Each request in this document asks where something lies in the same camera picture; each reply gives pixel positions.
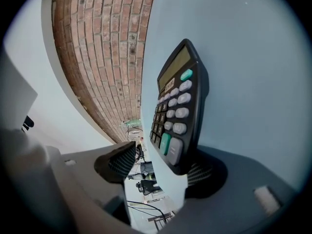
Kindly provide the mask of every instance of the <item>green object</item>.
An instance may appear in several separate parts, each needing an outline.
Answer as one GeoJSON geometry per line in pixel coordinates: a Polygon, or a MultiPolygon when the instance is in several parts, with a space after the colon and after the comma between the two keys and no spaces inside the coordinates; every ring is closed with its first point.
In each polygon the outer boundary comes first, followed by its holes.
{"type": "Polygon", "coordinates": [[[163,134],[161,137],[160,151],[164,155],[167,155],[167,153],[168,153],[168,147],[169,147],[170,140],[171,140],[171,136],[169,134],[163,134]]]}
{"type": "Polygon", "coordinates": [[[188,78],[190,78],[193,74],[193,71],[191,69],[186,70],[182,75],[181,75],[181,81],[185,81],[188,78]]]}
{"type": "Polygon", "coordinates": [[[131,127],[138,127],[141,124],[141,120],[140,119],[132,119],[128,122],[125,122],[126,126],[131,126],[131,127]]]}

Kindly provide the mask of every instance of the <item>brick wall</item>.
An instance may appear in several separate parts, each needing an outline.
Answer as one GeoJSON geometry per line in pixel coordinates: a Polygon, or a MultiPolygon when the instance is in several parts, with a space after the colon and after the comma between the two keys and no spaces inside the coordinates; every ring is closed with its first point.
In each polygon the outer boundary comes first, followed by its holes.
{"type": "Polygon", "coordinates": [[[153,0],[54,0],[58,56],[74,93],[116,142],[140,118],[144,46],[153,0]]]}

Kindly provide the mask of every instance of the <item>calculator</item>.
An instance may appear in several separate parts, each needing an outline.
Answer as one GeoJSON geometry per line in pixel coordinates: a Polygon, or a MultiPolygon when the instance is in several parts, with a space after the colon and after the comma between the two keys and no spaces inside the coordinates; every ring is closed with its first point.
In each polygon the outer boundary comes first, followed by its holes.
{"type": "Polygon", "coordinates": [[[159,95],[150,141],[177,175],[188,173],[200,135],[208,73],[193,44],[184,39],[157,78],[159,95]]]}

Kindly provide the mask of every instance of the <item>teal button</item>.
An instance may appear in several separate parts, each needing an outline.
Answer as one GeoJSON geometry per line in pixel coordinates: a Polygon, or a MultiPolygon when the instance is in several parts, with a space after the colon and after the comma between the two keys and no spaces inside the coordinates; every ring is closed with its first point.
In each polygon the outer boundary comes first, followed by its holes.
{"type": "Polygon", "coordinates": [[[167,155],[170,140],[171,136],[169,134],[163,134],[161,137],[160,151],[164,155],[167,155]]]}
{"type": "Polygon", "coordinates": [[[192,76],[192,74],[193,74],[193,71],[191,69],[188,69],[181,75],[181,81],[185,81],[189,79],[192,76]]]}

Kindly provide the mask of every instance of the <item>white table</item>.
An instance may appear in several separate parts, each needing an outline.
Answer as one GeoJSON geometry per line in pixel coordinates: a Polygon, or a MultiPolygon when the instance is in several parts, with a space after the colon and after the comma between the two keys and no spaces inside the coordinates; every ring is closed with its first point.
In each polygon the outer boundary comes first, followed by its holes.
{"type": "Polygon", "coordinates": [[[282,0],[154,0],[141,119],[160,187],[183,205],[186,176],[171,172],[149,134],[156,78],[184,38],[210,77],[199,144],[254,158],[300,190],[311,164],[312,58],[282,0]]]}

